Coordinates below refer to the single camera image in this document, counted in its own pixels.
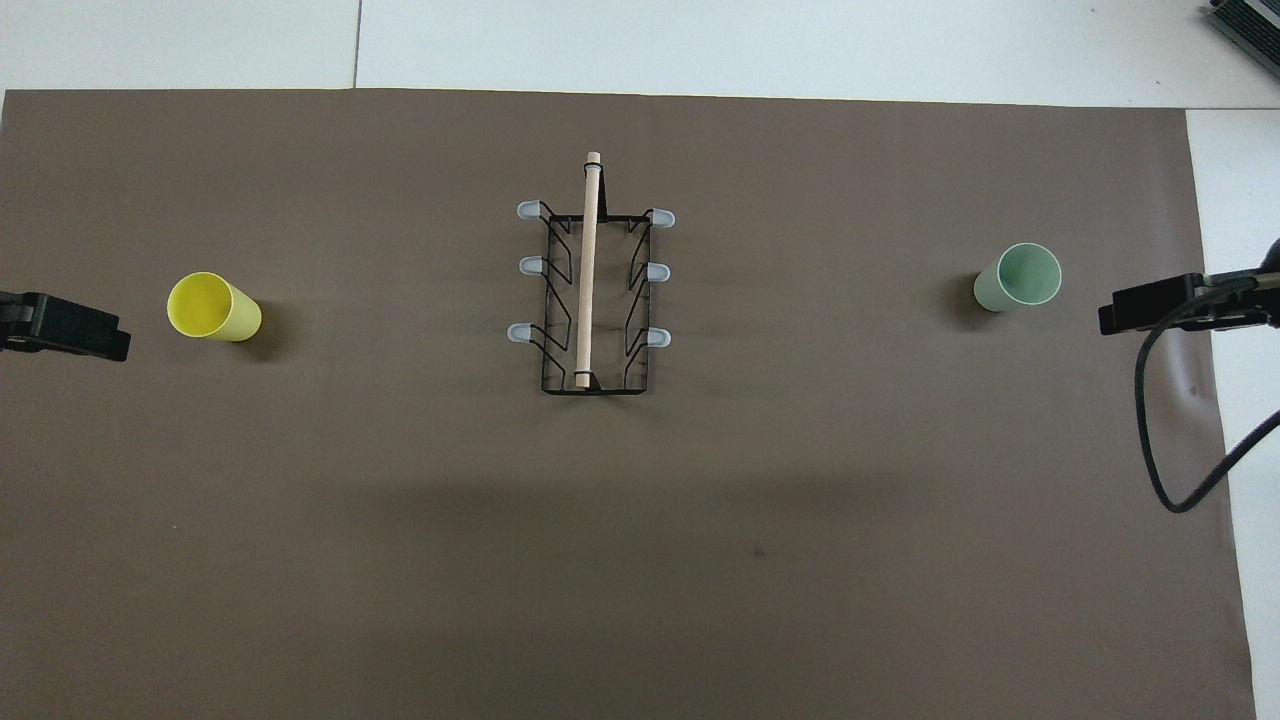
black cable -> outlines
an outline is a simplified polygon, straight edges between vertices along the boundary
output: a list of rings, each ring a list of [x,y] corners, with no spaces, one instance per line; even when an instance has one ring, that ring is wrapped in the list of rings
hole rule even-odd
[[[1231,452],[1228,452],[1226,457],[1222,457],[1221,462],[1210,470],[1204,480],[1201,482],[1201,484],[1192,491],[1189,496],[1187,496],[1187,500],[1174,502],[1169,498],[1169,493],[1165,492],[1165,486],[1160,482],[1160,470],[1156,469],[1156,459],[1151,454],[1151,434],[1147,432],[1147,356],[1151,355],[1151,348],[1156,345],[1156,340],[1160,338],[1161,333],[1174,327],[1174,323],[1178,323],[1199,307],[1210,305],[1221,297],[1253,290],[1256,286],[1256,279],[1240,278],[1224,283],[1219,287],[1210,288],[1204,295],[1183,302],[1178,307],[1170,310],[1167,315],[1161,318],[1161,320],[1151,328],[1151,333],[1138,350],[1138,363],[1135,364],[1133,373],[1133,391],[1138,410],[1138,439],[1142,443],[1142,457],[1147,461],[1147,474],[1151,475],[1151,486],[1156,489],[1156,497],[1160,498],[1160,503],[1164,505],[1170,512],[1187,512],[1192,507],[1196,507],[1201,500],[1204,500],[1204,496],[1208,495],[1210,491],[1212,491],[1213,487],[1226,477],[1228,470],[1234,468],[1248,451],[1253,450],[1253,446],[1262,441],[1262,438],[1267,437],[1267,433],[1280,425],[1280,410],[1272,413],[1270,418],[1262,420],[1258,427],[1253,428],[1249,434],[1244,436],[1244,439],[1231,448]]]

brown paper backdrop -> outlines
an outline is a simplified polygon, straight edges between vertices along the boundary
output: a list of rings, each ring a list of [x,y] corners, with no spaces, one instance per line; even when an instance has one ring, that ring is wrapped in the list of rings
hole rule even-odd
[[[538,392],[517,201],[657,205],[652,389]],[[1226,488],[1174,516],[1110,292],[1202,268],[1184,118],[456,91],[15,92],[5,717],[1252,717]],[[1047,306],[968,287],[1061,259]],[[259,337],[168,327],[179,277]],[[1158,454],[1221,455],[1208,338]]]

plastic cup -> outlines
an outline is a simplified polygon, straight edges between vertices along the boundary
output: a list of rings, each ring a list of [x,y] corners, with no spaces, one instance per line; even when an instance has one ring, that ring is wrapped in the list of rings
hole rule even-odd
[[[257,302],[214,273],[192,273],[169,291],[169,323],[187,337],[239,342],[262,324]]]
[[[1062,287],[1062,266],[1042,245],[1020,242],[1000,254],[973,282],[973,296],[992,313],[1043,305]]]

yellow cup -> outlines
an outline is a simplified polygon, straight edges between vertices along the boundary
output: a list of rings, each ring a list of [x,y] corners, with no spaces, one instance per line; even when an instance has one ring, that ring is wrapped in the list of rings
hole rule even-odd
[[[192,273],[169,291],[169,323],[187,337],[239,342],[253,337],[262,310],[214,273]]]

wooden dowel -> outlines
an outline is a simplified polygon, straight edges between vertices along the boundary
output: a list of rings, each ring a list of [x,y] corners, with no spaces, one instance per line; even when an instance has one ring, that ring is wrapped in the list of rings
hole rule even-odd
[[[591,369],[591,293],[595,290],[595,225],[600,214],[600,154],[586,154],[586,191],[582,197],[582,264],[577,288],[577,368]],[[573,375],[577,387],[590,387],[590,375]]]

